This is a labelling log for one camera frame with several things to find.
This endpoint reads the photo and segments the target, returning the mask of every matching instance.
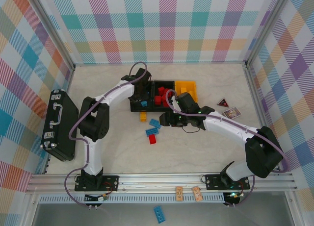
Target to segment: wooden tag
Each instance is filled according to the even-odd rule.
[[[176,201],[183,201],[183,187],[176,187]]]
[[[194,197],[195,197],[196,201],[202,201],[203,200],[202,193],[201,193],[200,188],[198,186],[192,188],[192,191],[194,193]]]

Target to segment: red block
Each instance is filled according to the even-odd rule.
[[[164,88],[164,87],[159,87],[159,88],[158,88],[158,93],[159,93],[160,96],[163,95],[164,91],[165,91],[165,88]]]
[[[149,142],[151,144],[155,144],[156,143],[156,137],[155,137],[154,134],[149,135],[148,138],[149,138]]]
[[[161,96],[155,96],[155,105],[161,105]]]
[[[165,95],[165,94],[163,94],[163,96],[161,96],[161,101],[162,101],[162,102],[165,102],[165,101],[166,101],[166,95]]]
[[[165,89],[165,91],[163,92],[163,94],[165,95],[166,93],[167,93],[167,91],[168,91],[169,89],[167,88],[167,89]]]
[[[169,107],[168,104],[167,104],[167,101],[162,102],[162,105],[163,105],[164,107]]]

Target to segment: robotic arm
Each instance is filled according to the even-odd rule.
[[[190,123],[192,126],[200,129],[222,134],[227,138],[233,139],[240,146],[245,147],[246,160],[239,163],[232,162],[220,173],[221,180],[226,186],[247,176],[256,175],[266,178],[283,159],[281,154],[269,143],[256,135],[257,133],[265,137],[280,148],[274,133],[266,126],[263,126],[261,129],[244,126],[222,116],[213,108],[207,106],[200,108],[187,92],[177,97],[173,96],[172,105],[177,111],[186,115],[193,114],[193,116],[166,112],[159,118],[162,126],[182,127]]]
[[[101,139],[106,136],[109,130],[109,112],[114,109],[121,101],[126,98],[130,100],[139,100],[143,98],[143,91],[149,82],[151,74],[146,72],[145,75],[135,83],[125,84],[128,81],[133,81],[145,73],[143,68],[140,68],[136,75],[126,75],[121,78],[116,85],[118,89],[113,90],[105,99],[101,96],[91,98],[86,97],[83,100],[82,107],[79,114],[79,119],[98,101],[101,102],[89,113],[84,120],[79,124],[80,134],[85,137],[89,143],[89,157],[87,157],[87,144],[85,147],[85,165],[86,167],[81,171],[81,176],[85,181],[89,182],[98,188],[102,182],[103,165],[101,160],[102,147]]]

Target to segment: blue block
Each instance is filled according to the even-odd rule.
[[[154,126],[154,127],[158,128],[158,129],[161,128],[161,125],[159,124],[159,121],[157,121],[157,120],[155,120],[155,119],[151,119],[151,121],[149,122],[149,124],[150,124],[151,126]]]
[[[147,137],[148,137],[149,135],[151,135],[151,134],[159,134],[158,129],[157,129],[157,128],[147,129],[147,130],[146,130],[146,135],[147,135]]]
[[[163,215],[163,212],[161,210],[161,206],[160,205],[156,206],[154,208],[154,211],[155,211],[155,215],[156,215],[156,218],[157,218],[159,224],[164,222],[164,221],[166,221],[166,219],[165,219],[165,217]]]
[[[141,102],[142,107],[147,107],[147,101]]]

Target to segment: black tray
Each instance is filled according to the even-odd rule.
[[[131,112],[168,112],[171,111],[170,107],[155,105],[155,96],[158,95],[158,88],[164,87],[165,89],[175,89],[175,82],[173,80],[153,80],[147,85],[145,92],[148,94],[148,99],[140,101],[130,101]],[[143,107],[141,102],[147,101],[147,107]]]

